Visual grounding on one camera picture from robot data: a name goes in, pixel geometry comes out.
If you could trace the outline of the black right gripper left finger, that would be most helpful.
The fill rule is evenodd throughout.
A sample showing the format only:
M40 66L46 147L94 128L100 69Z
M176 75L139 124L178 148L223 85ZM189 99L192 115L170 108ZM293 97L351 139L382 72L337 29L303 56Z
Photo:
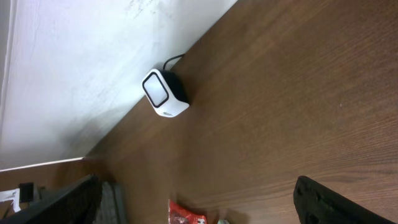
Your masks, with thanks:
M1 224L92 224L102 199L102 182L96 175L66 186L37 203L1 220Z

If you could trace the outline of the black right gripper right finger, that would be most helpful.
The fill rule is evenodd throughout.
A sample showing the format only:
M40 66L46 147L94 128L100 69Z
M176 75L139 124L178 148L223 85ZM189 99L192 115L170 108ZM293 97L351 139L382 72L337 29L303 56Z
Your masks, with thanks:
M294 205L303 224L393 224L304 175L296 181Z

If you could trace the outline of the teal tissue pack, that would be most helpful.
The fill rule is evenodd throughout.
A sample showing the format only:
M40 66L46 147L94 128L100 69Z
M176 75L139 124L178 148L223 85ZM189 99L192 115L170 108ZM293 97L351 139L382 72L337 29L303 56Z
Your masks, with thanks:
M230 224L227 220L218 220L217 224Z

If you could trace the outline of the red Hacks candy bag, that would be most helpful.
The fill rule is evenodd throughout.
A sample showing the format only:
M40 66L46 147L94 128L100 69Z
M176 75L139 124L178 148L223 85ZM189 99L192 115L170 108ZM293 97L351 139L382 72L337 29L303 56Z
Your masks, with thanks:
M207 220L169 200L169 224L207 224Z

